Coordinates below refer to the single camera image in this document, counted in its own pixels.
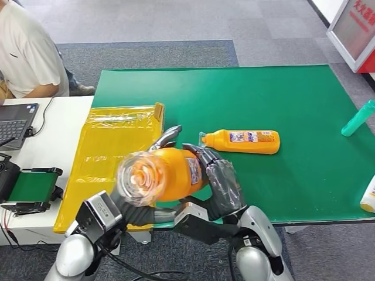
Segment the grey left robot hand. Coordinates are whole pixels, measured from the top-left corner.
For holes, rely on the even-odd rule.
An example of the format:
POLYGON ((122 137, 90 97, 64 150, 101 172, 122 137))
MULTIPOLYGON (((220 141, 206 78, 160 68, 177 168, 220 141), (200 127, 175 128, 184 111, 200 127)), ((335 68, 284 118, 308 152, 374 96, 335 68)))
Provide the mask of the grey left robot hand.
MULTIPOLYGON (((172 148, 175 146, 174 139, 181 131, 182 126, 181 125, 170 127, 166 131, 164 131, 161 137, 155 141, 147 151, 158 152, 160 149, 172 148)), ((170 222, 173 220, 175 215, 174 209, 150 207, 148 204, 146 206, 137 207, 127 202, 124 196, 120 194, 119 183, 119 181, 117 180, 116 187, 111 193, 110 198, 122 215, 122 218, 119 223, 119 226, 126 227, 127 224, 132 224, 141 227, 147 224, 170 222)))

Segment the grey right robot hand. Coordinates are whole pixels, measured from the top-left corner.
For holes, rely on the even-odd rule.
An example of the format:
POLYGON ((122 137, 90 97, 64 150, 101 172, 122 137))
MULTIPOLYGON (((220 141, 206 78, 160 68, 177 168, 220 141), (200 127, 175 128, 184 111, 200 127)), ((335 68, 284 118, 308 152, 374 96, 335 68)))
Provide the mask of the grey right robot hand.
POLYGON ((190 143, 184 143, 182 148, 197 156, 202 170, 202 177, 208 181, 212 196, 204 201, 187 196, 181 199, 181 202, 192 202, 206 209, 209 221, 218 220, 246 206, 231 162, 210 148, 190 143))

